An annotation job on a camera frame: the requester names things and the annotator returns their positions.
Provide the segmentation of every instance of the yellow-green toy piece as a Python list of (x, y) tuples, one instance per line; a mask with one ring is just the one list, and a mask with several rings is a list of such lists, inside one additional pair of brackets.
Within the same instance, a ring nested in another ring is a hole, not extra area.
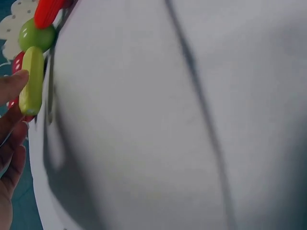
[(22, 69), (29, 71), (29, 81), (19, 95), (19, 108), (24, 115), (37, 115), (42, 105), (44, 56), (38, 47), (24, 54)]

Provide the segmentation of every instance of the teal background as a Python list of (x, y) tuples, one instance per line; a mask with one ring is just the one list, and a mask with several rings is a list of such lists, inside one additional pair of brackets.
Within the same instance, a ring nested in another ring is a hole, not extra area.
[[(0, 21), (11, 14), (11, 5), (15, 1), (16, 0), (0, 0)], [(2, 47), (4, 43), (4, 40), (0, 40), (0, 47)], [(6, 59), (3, 57), (2, 52), (0, 52), (0, 64), (4, 62), (6, 62)], [(0, 75), (10, 75), (11, 73), (11, 65), (0, 67)], [(6, 111), (6, 105), (0, 107), (0, 115), (3, 115)], [(11, 230), (42, 230), (43, 227), (39, 218), (33, 190), (28, 141), (25, 141), (24, 145), (27, 148), (27, 159), (24, 173), (12, 198), (13, 223)]]

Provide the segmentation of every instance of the hand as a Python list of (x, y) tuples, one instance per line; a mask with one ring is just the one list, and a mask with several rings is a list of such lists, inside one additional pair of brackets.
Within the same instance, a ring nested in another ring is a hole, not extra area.
[[(28, 71), (21, 70), (0, 78), (0, 105), (15, 99), (29, 79)], [(8, 169), (0, 179), (0, 228), (9, 230), (12, 224), (11, 198), (24, 169), (26, 151), (22, 146), (28, 131), (18, 104), (0, 118), (0, 172)]]

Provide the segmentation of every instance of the green toy fruit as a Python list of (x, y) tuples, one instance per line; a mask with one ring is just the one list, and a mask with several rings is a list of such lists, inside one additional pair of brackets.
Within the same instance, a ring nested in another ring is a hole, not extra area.
[(29, 71), (29, 81), (19, 94), (19, 108), (24, 115), (37, 115), (42, 105), (44, 56), (38, 47), (24, 54), (22, 69)]
[(46, 52), (56, 39), (56, 29), (53, 25), (45, 29), (37, 29), (34, 24), (34, 19), (28, 20), (22, 27), (19, 33), (19, 46), (22, 51), (27, 51), (28, 48), (36, 46), (43, 53)]

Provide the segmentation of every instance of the finger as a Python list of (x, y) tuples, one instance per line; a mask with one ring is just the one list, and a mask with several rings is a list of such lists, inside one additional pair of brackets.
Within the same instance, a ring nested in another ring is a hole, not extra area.
[(12, 156), (11, 163), (2, 176), (1, 181), (7, 189), (9, 198), (12, 198), (14, 189), (23, 173), (26, 158), (26, 150), (24, 146), (18, 146)]
[(20, 70), (12, 76), (0, 78), (0, 105), (14, 100), (29, 80), (29, 72)]
[(28, 125), (26, 122), (18, 123), (10, 137), (0, 147), (0, 171), (8, 165), (16, 148), (24, 142), (27, 131)]
[(21, 113), (19, 105), (15, 104), (3, 115), (3, 117), (0, 118), (0, 145), (5, 141), (15, 125), (20, 122), (23, 117), (24, 115)]

